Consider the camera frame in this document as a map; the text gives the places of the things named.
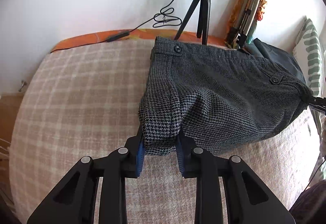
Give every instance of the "gray houndstooth trousers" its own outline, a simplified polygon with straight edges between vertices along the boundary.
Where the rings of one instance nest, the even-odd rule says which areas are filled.
[[[302,94],[313,93],[263,57],[157,37],[139,106],[146,154],[174,150],[181,127],[213,154],[268,139],[307,108]]]

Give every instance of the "metal screw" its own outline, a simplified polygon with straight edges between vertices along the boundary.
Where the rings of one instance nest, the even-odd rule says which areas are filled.
[[[235,163],[239,163],[241,161],[239,156],[232,156],[231,160]]]
[[[18,91],[21,92],[25,85],[27,85],[27,82],[22,80],[22,86]]]
[[[89,163],[91,160],[91,158],[89,156],[84,156],[80,161],[82,163]]]
[[[203,149],[202,148],[194,148],[194,153],[196,153],[196,154],[202,154],[203,153]]]
[[[176,45],[176,46],[174,47],[174,50],[175,50],[175,52],[177,52],[177,53],[181,53],[181,47],[178,46],[178,45]]]
[[[119,152],[120,154],[126,154],[126,153],[128,152],[128,149],[127,149],[127,148],[120,148],[120,149],[118,150],[118,152]]]

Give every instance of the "orange patterned fabric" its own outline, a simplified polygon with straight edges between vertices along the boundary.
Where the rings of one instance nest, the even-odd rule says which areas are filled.
[[[62,49],[70,49],[73,47],[78,47],[81,45],[87,44],[96,44],[104,41],[108,36],[117,34],[125,30],[114,30],[114,31],[105,31],[98,33],[84,34],[81,36],[76,36],[68,38],[59,42],[51,52]],[[137,29],[130,33],[129,36],[123,37],[119,40],[126,39],[147,39],[153,40],[156,36],[162,36],[167,38],[174,38],[176,35],[176,30],[167,30],[167,29]],[[179,38],[179,41],[182,42],[193,42],[201,44],[202,40],[196,37],[196,33],[193,32],[183,32]],[[208,44],[221,45],[224,46],[224,40],[215,36],[208,36]]]

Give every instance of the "black cable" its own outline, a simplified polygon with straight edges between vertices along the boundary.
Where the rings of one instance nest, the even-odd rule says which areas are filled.
[[[172,3],[174,2],[174,0],[172,0],[168,5],[164,6],[161,10],[160,13],[156,13],[153,18],[147,20],[146,22],[143,22],[142,24],[138,25],[135,29],[132,29],[129,31],[129,33],[131,33],[132,31],[138,29],[140,26],[144,25],[145,23],[150,22],[151,20],[156,21],[156,23],[153,24],[153,28],[158,28],[158,27],[163,27],[163,26],[179,26],[182,24],[182,20],[177,17],[177,16],[172,16],[171,14],[174,12],[174,8],[170,7],[168,8]],[[167,24],[169,22],[172,21],[179,21],[178,24]]]
[[[117,33],[115,35],[111,35],[108,36],[104,41],[100,41],[97,42],[96,44],[99,43],[104,43],[104,42],[113,42],[116,41],[122,37],[128,36],[132,31],[138,29],[140,26],[144,25],[145,23],[148,23],[152,20],[155,21],[155,23],[153,24],[153,28],[159,28],[159,27],[163,27],[163,26],[179,26],[182,24],[182,20],[177,17],[177,16],[173,16],[171,15],[174,12],[174,8],[169,6],[174,2],[174,0],[172,0],[168,5],[164,6],[159,13],[156,13],[152,18],[150,18],[149,20],[143,22],[142,24],[138,25],[136,28],[132,29],[132,30],[126,30],[126,31],[122,31],[120,33]],[[174,22],[174,21],[179,21],[178,24],[169,24],[170,22]]]
[[[312,179],[315,177],[316,173],[319,171],[319,169],[321,168],[321,166],[325,163],[326,159],[322,162],[321,165],[319,165],[318,169],[315,171],[314,176],[311,178],[310,182],[308,183],[307,187],[303,190],[306,191],[306,189],[308,188],[309,184],[311,183]]]

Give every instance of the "button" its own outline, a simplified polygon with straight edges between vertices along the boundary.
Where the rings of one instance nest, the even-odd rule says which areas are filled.
[[[181,47],[178,46],[178,45],[176,45],[176,46],[174,47],[174,50],[175,50],[175,52],[177,52],[177,53],[179,53],[179,54],[182,52]]]
[[[196,154],[202,154],[203,153],[203,149],[202,148],[194,148],[194,153]]]
[[[280,84],[282,79],[283,79],[284,75],[281,73],[275,73],[270,79],[269,81],[272,84]]]

